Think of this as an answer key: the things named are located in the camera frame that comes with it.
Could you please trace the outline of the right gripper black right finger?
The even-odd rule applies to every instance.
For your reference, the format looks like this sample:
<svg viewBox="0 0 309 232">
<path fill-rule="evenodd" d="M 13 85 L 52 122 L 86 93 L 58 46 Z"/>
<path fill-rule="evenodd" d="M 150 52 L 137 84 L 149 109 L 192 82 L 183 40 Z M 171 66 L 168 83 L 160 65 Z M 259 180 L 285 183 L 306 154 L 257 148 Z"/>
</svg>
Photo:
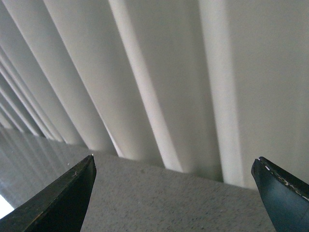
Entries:
<svg viewBox="0 0 309 232">
<path fill-rule="evenodd" d="M 251 169 L 267 214 L 278 232 L 309 230 L 309 185 L 264 157 Z"/>
</svg>

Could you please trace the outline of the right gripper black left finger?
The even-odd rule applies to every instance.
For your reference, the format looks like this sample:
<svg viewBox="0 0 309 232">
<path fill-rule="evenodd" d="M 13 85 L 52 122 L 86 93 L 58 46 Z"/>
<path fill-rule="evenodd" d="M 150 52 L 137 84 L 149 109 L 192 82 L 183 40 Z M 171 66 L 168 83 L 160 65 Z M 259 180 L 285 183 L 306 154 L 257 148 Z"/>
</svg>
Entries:
<svg viewBox="0 0 309 232">
<path fill-rule="evenodd" d="M 2 232 L 79 232 L 96 178 L 89 155 L 0 220 Z"/>
</svg>

